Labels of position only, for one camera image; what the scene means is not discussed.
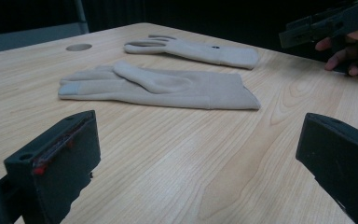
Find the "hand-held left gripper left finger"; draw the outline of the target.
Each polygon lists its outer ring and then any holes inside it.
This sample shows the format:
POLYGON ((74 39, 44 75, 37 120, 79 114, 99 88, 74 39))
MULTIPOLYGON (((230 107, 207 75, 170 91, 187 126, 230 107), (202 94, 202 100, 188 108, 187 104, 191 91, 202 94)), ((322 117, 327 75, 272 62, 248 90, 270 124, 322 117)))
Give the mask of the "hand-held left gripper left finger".
POLYGON ((9 218, 60 224, 100 161, 95 112, 62 119, 4 160, 9 218))

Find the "beige glove with dark dot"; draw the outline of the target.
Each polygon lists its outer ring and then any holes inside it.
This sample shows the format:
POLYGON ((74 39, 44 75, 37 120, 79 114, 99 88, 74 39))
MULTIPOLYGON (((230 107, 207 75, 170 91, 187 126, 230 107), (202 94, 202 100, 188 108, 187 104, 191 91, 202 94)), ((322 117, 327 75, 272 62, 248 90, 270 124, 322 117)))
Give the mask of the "beige glove with dark dot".
POLYGON ((124 50, 132 54, 167 53, 198 62, 250 70, 259 60, 258 52, 252 48, 208 45, 166 35, 150 35, 130 41, 124 45, 124 50))

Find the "plain beige glove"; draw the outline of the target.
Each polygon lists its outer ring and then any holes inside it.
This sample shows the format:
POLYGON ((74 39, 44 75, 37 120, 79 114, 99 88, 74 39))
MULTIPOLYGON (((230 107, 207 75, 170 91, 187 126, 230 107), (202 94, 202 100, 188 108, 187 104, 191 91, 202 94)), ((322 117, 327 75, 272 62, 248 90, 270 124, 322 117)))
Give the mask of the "plain beige glove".
POLYGON ((62 78, 58 96, 65 100, 113 100, 180 108, 260 108, 259 101, 238 74, 155 70, 125 62, 62 78))

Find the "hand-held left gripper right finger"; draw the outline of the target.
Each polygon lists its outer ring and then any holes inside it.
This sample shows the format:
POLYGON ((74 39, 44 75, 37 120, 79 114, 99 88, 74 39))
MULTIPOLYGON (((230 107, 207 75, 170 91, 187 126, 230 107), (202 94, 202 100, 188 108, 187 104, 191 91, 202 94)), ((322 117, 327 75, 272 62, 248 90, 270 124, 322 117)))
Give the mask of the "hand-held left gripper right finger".
POLYGON ((296 159, 358 224, 358 129, 338 119, 308 113, 296 159))

